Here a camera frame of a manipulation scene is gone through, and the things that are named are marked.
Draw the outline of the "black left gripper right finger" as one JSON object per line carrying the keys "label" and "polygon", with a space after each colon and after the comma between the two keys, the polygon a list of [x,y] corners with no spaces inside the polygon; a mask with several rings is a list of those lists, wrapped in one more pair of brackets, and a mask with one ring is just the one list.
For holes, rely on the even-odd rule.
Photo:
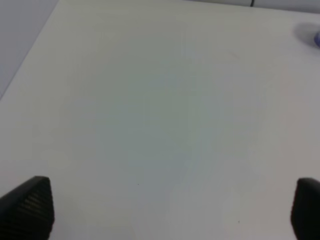
{"label": "black left gripper right finger", "polygon": [[290,222],[298,240],[320,238],[320,182],[314,178],[298,179]]}

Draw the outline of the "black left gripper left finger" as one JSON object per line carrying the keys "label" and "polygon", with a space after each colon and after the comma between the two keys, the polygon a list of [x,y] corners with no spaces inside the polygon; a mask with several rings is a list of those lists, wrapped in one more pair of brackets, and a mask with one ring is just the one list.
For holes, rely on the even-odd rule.
{"label": "black left gripper left finger", "polygon": [[51,181],[34,176],[0,198],[2,240],[48,240],[55,222]]}

